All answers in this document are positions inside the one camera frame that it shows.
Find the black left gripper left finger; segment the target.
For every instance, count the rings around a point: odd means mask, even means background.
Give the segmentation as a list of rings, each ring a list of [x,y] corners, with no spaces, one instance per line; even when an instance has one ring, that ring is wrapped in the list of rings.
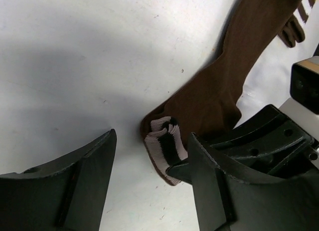
[[[99,230],[116,144],[112,129],[55,160],[2,174],[1,230]]]

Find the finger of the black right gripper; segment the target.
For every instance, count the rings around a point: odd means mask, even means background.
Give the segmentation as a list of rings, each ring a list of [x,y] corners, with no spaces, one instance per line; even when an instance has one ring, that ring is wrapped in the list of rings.
[[[290,178],[313,169],[306,157],[314,138],[273,105],[223,136],[207,141],[214,149],[259,172]]]
[[[192,185],[191,169],[188,160],[182,160],[177,164],[169,166],[165,172],[172,178]]]

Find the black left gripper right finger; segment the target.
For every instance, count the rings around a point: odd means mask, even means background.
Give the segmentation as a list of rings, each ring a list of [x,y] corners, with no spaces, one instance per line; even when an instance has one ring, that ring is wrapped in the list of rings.
[[[319,174],[282,179],[251,169],[191,134],[188,155],[202,231],[316,231]]]

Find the dark brown striped-cuff sock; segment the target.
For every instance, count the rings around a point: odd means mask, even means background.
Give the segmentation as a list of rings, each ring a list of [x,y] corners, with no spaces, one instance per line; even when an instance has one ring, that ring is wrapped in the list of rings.
[[[218,58],[141,121],[140,134],[150,160],[166,183],[179,183],[166,170],[187,158],[190,133],[216,138],[237,124],[241,112],[236,104],[248,73],[301,1],[240,0]]]

